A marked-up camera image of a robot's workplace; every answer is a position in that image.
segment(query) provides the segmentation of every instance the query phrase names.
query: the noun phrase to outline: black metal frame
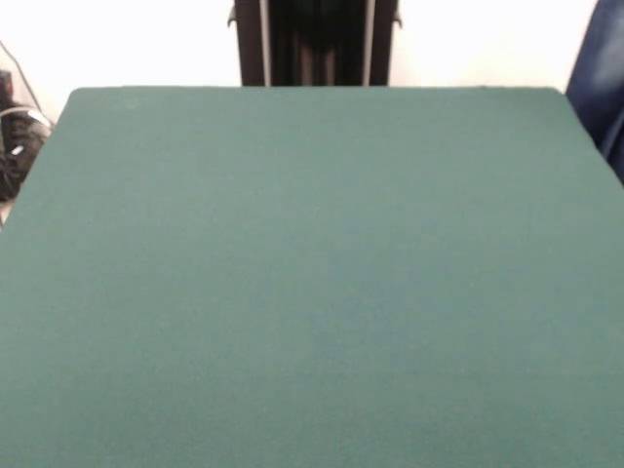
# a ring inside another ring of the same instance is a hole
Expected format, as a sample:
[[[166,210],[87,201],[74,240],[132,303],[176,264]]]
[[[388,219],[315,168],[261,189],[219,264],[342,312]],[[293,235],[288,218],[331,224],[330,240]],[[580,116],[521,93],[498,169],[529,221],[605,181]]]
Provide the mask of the black metal frame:
[[[376,0],[364,78],[368,0],[266,0],[272,86],[388,84],[398,0]],[[235,0],[244,86],[265,85],[260,0]]]

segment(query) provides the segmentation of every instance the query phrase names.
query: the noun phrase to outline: white wall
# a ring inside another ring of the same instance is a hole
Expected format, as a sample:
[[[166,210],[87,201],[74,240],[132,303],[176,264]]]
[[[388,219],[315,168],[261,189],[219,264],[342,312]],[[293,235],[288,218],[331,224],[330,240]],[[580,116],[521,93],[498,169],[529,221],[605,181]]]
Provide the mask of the white wall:
[[[240,85],[236,31],[226,27],[233,0],[2,3],[14,20],[0,37],[54,119],[77,87]],[[391,84],[563,90],[595,3],[402,0]]]
[[[390,83],[563,91],[596,2],[401,0]]]

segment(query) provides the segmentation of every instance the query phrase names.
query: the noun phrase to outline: black cable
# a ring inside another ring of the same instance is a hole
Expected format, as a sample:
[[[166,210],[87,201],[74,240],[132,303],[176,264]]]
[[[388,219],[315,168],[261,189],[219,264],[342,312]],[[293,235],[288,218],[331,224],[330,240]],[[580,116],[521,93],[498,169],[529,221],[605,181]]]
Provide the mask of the black cable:
[[[34,102],[35,106],[37,107],[37,109],[39,109],[39,112],[41,112],[43,114],[43,110],[41,109],[41,104],[39,104],[39,100],[37,99],[37,96],[32,92],[32,88],[30,87],[30,83],[28,83],[28,80],[26,79],[26,75],[24,75],[23,70],[21,69],[20,63],[14,57],[14,55],[11,54],[9,49],[7,49],[7,46],[4,45],[2,40],[0,40],[0,49],[2,49],[4,51],[4,53],[7,55],[7,57],[15,64],[16,69],[18,70],[19,78],[21,78],[21,81],[23,82],[24,86],[26,87],[26,89],[30,93],[30,97],[32,98],[32,101]]]

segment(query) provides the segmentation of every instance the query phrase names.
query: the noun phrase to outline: green felt surface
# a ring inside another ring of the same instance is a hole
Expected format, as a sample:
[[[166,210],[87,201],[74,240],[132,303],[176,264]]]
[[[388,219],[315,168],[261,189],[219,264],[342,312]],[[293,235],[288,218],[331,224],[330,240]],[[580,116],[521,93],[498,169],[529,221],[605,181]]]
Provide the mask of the green felt surface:
[[[624,466],[624,193],[549,90],[87,90],[0,234],[0,466]]]

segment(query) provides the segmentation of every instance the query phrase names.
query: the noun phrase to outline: blue fabric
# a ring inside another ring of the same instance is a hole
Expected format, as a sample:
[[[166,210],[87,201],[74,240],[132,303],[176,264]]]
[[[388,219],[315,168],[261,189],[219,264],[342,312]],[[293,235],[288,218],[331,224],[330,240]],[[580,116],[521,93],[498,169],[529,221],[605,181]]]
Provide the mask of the blue fabric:
[[[579,119],[624,181],[624,0],[599,0],[567,88]]]

